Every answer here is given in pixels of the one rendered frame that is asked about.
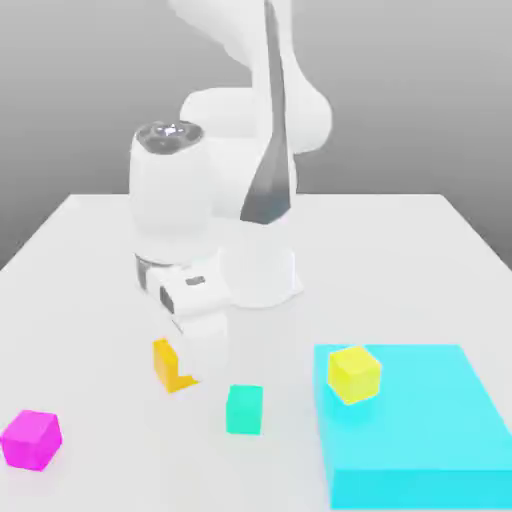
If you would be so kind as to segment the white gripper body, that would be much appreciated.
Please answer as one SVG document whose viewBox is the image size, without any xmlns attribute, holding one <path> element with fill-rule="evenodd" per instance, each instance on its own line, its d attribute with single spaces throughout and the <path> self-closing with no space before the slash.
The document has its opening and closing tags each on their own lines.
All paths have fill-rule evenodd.
<svg viewBox="0 0 512 512">
<path fill-rule="evenodd" d="M 220 373 L 229 356 L 228 319 L 224 312 L 173 320 L 179 335 L 174 342 L 179 363 L 194 379 Z"/>
</svg>

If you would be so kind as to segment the small orange cube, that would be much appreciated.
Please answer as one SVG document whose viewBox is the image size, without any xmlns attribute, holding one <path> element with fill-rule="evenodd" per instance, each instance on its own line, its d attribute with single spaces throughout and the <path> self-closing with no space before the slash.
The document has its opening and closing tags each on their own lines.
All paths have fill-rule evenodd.
<svg viewBox="0 0 512 512">
<path fill-rule="evenodd" d="M 166 339 L 153 342 L 154 370 L 168 393 L 174 393 L 198 384 L 191 375 L 179 374 L 179 360 Z"/>
</svg>

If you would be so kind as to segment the small green cube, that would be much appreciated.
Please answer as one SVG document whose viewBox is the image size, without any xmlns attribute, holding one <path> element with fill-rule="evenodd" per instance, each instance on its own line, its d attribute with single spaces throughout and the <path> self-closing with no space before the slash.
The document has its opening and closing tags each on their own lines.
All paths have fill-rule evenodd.
<svg viewBox="0 0 512 512">
<path fill-rule="evenodd" d="M 226 402 L 226 431 L 259 435 L 263 416 L 263 387 L 231 385 Z"/>
</svg>

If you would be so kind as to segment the small yellow cube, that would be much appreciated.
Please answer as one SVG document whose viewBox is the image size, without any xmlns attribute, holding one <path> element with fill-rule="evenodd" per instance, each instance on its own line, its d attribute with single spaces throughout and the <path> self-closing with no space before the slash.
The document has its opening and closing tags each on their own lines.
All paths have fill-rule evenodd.
<svg viewBox="0 0 512 512">
<path fill-rule="evenodd" d="M 329 354 L 327 383 L 345 405 L 375 397 L 381 373 L 381 363 L 364 346 L 349 346 Z"/>
</svg>

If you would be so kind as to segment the small magenta cube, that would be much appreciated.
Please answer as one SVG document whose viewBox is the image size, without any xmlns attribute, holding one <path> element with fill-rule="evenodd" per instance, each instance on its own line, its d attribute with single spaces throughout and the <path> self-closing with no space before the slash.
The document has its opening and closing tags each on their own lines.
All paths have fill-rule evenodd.
<svg viewBox="0 0 512 512">
<path fill-rule="evenodd" d="M 0 435 L 6 463 L 31 471 L 43 471 L 62 441 L 58 416 L 33 410 L 22 410 Z"/>
</svg>

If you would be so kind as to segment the large cyan box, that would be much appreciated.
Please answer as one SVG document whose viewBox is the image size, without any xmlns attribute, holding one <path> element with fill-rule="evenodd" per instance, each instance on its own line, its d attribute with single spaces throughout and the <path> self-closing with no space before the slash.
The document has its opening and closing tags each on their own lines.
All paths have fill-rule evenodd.
<svg viewBox="0 0 512 512">
<path fill-rule="evenodd" d="M 374 398 L 346 406 L 314 349 L 313 389 L 334 510 L 512 510 L 512 433 L 458 345 L 372 345 Z"/>
</svg>

